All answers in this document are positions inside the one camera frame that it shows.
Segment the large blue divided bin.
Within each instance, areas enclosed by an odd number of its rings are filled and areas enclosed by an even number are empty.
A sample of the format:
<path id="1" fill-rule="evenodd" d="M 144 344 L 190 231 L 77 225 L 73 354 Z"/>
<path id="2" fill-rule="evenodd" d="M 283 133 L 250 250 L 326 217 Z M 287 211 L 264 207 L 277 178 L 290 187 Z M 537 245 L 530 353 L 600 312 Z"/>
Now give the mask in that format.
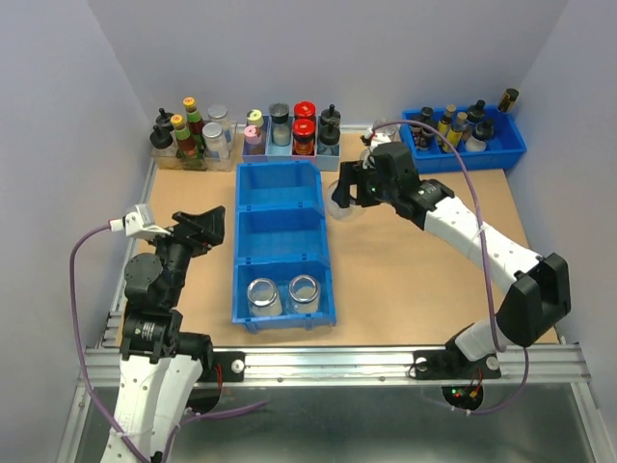
<path id="1" fill-rule="evenodd" d="M 302 274 L 320 284 L 317 313 L 288 309 L 288 285 Z M 282 315 L 251 315 L 247 288 L 257 278 L 276 283 Z M 307 161 L 248 163 L 236 170 L 231 319 L 252 334 L 336 324 L 322 179 Z"/>

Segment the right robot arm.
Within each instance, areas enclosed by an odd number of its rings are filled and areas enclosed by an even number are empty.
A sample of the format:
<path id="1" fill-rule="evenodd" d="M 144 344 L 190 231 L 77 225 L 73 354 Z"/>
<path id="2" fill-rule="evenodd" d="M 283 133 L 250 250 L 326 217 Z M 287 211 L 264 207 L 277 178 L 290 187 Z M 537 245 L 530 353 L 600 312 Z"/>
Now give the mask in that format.
<path id="1" fill-rule="evenodd" d="M 442 182 L 421 178 L 411 152 L 400 142 L 384 143 L 360 160 L 341 163 L 328 194 L 329 211 L 339 220 L 380 204 L 449 244 L 504 294 L 501 305 L 489 306 L 487 319 L 448 341 L 436 363 L 449 373 L 465 376 L 502 348 L 529 347 L 570 313 L 567 261 L 519 245 Z"/>

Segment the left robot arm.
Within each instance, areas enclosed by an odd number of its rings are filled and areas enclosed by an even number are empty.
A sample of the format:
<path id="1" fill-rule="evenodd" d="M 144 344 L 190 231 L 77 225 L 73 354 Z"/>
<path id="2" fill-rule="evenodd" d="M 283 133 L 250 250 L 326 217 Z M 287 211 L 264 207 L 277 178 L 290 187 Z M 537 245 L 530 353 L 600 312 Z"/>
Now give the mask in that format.
<path id="1" fill-rule="evenodd" d="M 179 211 L 174 225 L 162 228 L 148 205 L 137 204 L 110 223 L 111 231 L 155 250 L 124 267 L 121 378 L 104 462 L 165 461 L 193 384 L 214 370 L 211 338 L 181 332 L 177 305 L 191 260 L 223 243 L 225 215 L 221 205 Z"/>

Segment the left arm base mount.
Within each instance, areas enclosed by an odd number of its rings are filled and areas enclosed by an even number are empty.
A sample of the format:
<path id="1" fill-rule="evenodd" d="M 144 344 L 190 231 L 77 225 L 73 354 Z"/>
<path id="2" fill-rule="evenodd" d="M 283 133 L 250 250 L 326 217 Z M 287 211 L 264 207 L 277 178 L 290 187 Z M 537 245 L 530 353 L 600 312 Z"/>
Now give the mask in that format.
<path id="1" fill-rule="evenodd" d="M 246 353 L 215 351 L 208 335 L 180 333 L 160 391 L 159 405 L 181 405 L 196 413 L 214 409 L 221 400 L 225 382 L 244 380 Z"/>

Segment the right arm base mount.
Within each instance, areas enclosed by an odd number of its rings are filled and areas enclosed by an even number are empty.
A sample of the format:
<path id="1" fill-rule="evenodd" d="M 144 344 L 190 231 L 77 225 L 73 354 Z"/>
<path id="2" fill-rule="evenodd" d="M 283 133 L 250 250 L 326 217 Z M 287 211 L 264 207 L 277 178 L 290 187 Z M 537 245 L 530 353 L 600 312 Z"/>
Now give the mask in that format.
<path id="1" fill-rule="evenodd" d="M 417 350 L 407 376 L 418 381 L 451 380 L 442 386 L 444 404 L 475 412 L 484 399 L 484 381 L 499 379 L 501 370 L 495 353 L 471 361 L 452 337 L 443 349 Z"/>

